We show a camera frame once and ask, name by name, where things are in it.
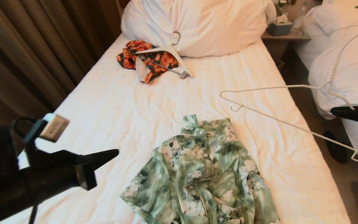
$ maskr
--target gray tissue box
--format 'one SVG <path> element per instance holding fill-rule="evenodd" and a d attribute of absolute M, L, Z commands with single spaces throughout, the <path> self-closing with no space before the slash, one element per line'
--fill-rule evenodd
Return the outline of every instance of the gray tissue box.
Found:
<path fill-rule="evenodd" d="M 269 28 L 267 29 L 267 31 L 272 36 L 287 35 L 291 31 L 292 25 L 293 24 L 291 22 L 286 22 L 286 23 L 282 23 L 282 24 L 273 22 L 269 25 Z"/>

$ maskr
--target curtain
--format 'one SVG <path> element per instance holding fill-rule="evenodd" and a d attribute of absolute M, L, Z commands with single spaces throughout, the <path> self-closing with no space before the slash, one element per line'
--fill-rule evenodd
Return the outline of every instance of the curtain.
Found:
<path fill-rule="evenodd" d="M 0 124 L 53 112 L 114 42 L 99 3 L 0 0 Z"/>

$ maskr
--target white pillow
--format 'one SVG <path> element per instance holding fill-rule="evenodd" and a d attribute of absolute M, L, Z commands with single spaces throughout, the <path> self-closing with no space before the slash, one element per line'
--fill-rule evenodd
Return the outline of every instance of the white pillow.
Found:
<path fill-rule="evenodd" d="M 121 18 L 121 31 L 131 40 L 158 47 L 176 43 L 172 35 L 171 6 L 174 0 L 132 0 Z"/>
<path fill-rule="evenodd" d="M 265 10 L 271 0 L 176 0 L 173 30 L 181 34 L 179 55 L 203 57 L 237 52 L 266 30 Z"/>
<path fill-rule="evenodd" d="M 181 56 L 203 57 L 237 52 L 260 38 L 273 20 L 271 0 L 132 0 L 121 30 L 132 40 L 156 46 L 177 43 Z"/>
<path fill-rule="evenodd" d="M 327 33 L 358 26 L 358 9 L 353 7 L 335 4 L 322 5 L 312 8 L 308 15 L 313 17 Z"/>

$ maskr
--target black cable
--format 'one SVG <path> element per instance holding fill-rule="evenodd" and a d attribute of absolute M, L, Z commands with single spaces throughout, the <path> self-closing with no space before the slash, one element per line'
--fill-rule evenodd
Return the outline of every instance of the black cable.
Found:
<path fill-rule="evenodd" d="M 31 211 L 31 215 L 30 215 L 29 224 L 34 224 L 35 216 L 37 215 L 37 210 L 38 210 L 38 204 L 33 206 L 33 210 Z"/>
<path fill-rule="evenodd" d="M 30 121 L 31 123 L 35 123 L 37 121 L 37 119 L 34 119 L 34 118 L 30 118 L 30 117 L 21 117 L 19 119 L 16 119 L 12 122 L 12 129 L 13 131 L 18 134 L 21 138 L 24 138 L 25 134 L 23 134 L 21 131 L 19 131 L 19 129 L 17 128 L 17 124 L 21 121 Z"/>

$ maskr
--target white clothes hanger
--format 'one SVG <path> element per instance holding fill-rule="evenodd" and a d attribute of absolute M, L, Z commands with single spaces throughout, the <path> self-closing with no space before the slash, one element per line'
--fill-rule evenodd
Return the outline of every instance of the white clothes hanger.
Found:
<path fill-rule="evenodd" d="M 222 96 L 222 94 L 223 94 L 224 92 L 247 92 L 247 91 L 262 90 L 262 89 L 273 89 L 273 88 L 304 87 L 304 88 L 310 88 L 310 89 L 320 90 L 320 89 L 322 89 L 325 85 L 330 84 L 330 87 L 329 87 L 329 89 L 328 89 L 328 93 L 330 93 L 330 94 L 332 94 L 332 95 L 335 95 L 336 97 L 339 97 L 339 98 L 343 99 L 344 102 L 345 102 L 352 110 L 354 110 L 354 107 L 349 103 L 349 101 L 348 101 L 346 98 L 344 98 L 344 97 L 342 97 L 342 96 L 340 96 L 340 95 L 338 95 L 338 94 L 335 94 L 335 93 L 331 92 L 331 88 L 332 88 L 332 81 L 333 81 L 334 76 L 335 76 L 335 74 L 336 74 L 337 66 L 338 66 L 339 60 L 340 60 L 340 58 L 341 58 L 342 52 L 344 51 L 345 47 L 346 47 L 352 40 L 354 40 L 354 38 L 356 38 L 356 37 L 358 37 L 358 34 L 357 34 L 356 36 L 352 37 L 352 38 L 348 41 L 348 43 L 346 43 L 345 46 L 342 48 L 342 50 L 341 50 L 341 52 L 340 52 L 340 54 L 339 54 L 339 56 L 338 56 L 338 58 L 337 58 L 337 61 L 336 61 L 336 63 L 334 64 L 334 69 L 333 69 L 333 72 L 332 72 L 332 74 L 333 74 L 332 79 L 331 79 L 330 81 L 324 83 L 321 87 L 308 86 L 308 85 L 288 85 L 288 86 L 278 86 L 278 87 L 268 87 L 268 88 L 255 88 L 255 89 L 240 90 L 240 91 L 228 91 L 228 90 L 226 90 L 226 91 L 220 92 L 220 97 L 223 98 L 223 99 L 225 99 L 225 100 L 227 100 L 227 101 L 230 101 L 230 102 L 232 102 L 232 103 L 237 104 L 237 105 L 240 106 L 240 107 L 237 108 L 236 110 L 234 110 L 233 107 L 230 107 L 231 110 L 234 111 L 234 112 L 237 112 L 237 111 L 239 111 L 242 107 L 244 107 L 244 108 L 247 108 L 247 109 L 249 109 L 249 110 L 255 111 L 255 112 L 259 113 L 259 114 L 262 114 L 262 115 L 264 115 L 264 116 L 267 116 L 267 117 L 269 117 L 269 118 L 271 118 L 271 119 L 275 119 L 275 120 L 280 121 L 280 122 L 283 122 L 283 123 L 285 123 L 285 124 L 287 124 L 287 125 L 290 125 L 290 126 L 293 126 L 293 127 L 295 127 L 295 128 L 301 129 L 301 130 L 303 130 L 303 131 L 305 131 L 305 132 L 308 132 L 308 133 L 310 133 L 310 134 L 312 134 L 312 135 L 314 135 L 314 136 L 318 136 L 318 137 L 320 137 L 320 138 L 322 138 L 322 139 L 325 139 L 325 140 L 327 140 L 327 141 L 330 141 L 330 142 L 333 142 L 333 143 L 338 144 L 338 145 L 340 145 L 340 146 L 343 146 L 343 147 L 345 147 L 345 148 L 347 148 L 347 149 L 351 149 L 351 150 L 354 151 L 353 155 L 351 156 L 351 159 L 358 162 L 358 159 L 355 159 L 355 158 L 354 158 L 354 157 L 357 155 L 357 153 L 358 153 L 358 149 L 354 149 L 354 148 L 352 148 L 352 147 L 350 147 L 350 146 L 344 145 L 344 144 L 342 144 L 342 143 L 340 143 L 340 142 L 334 141 L 334 140 L 329 139 L 329 138 L 327 138 L 327 137 L 324 137 L 324 136 L 322 136 L 322 135 L 320 135 L 320 134 L 317 134 L 317 133 L 314 133 L 314 132 L 312 132 L 312 131 L 306 130 L 306 129 L 301 128 L 301 127 L 299 127 L 299 126 L 296 126 L 296 125 L 294 125 L 294 124 L 288 123 L 288 122 L 286 122 L 286 121 L 284 121 L 284 120 L 275 118 L 275 117 L 270 116 L 270 115 L 268 115 L 268 114 L 266 114 L 266 113 L 263 113 L 263 112 L 261 112 L 261 111 L 255 110 L 255 109 L 250 108 L 250 107 L 248 107 L 248 106 L 245 106 L 245 105 L 242 104 L 242 103 L 235 102 L 235 101 L 233 101 L 233 100 L 231 100 L 231 99 L 229 99 L 229 98 L 226 98 L 226 97 Z"/>
<path fill-rule="evenodd" d="M 148 49 L 145 51 L 138 51 L 135 53 L 135 55 L 140 55 L 140 54 L 147 54 L 147 53 L 153 53 L 153 52 L 161 52 L 161 51 L 166 51 L 169 52 L 173 55 L 173 57 L 176 58 L 176 60 L 179 62 L 179 65 L 183 66 L 183 68 L 185 69 L 185 71 L 189 74 L 190 77 L 193 77 L 193 75 L 190 73 L 190 70 L 186 67 L 185 63 L 183 62 L 182 58 L 179 56 L 178 52 L 176 52 L 175 48 L 173 48 L 173 45 L 177 45 L 180 41 L 181 35 L 179 32 L 174 32 L 179 34 L 179 39 L 177 41 L 176 44 L 172 43 L 170 46 L 163 46 L 163 47 L 157 47 L 157 48 L 153 48 L 153 49 Z"/>

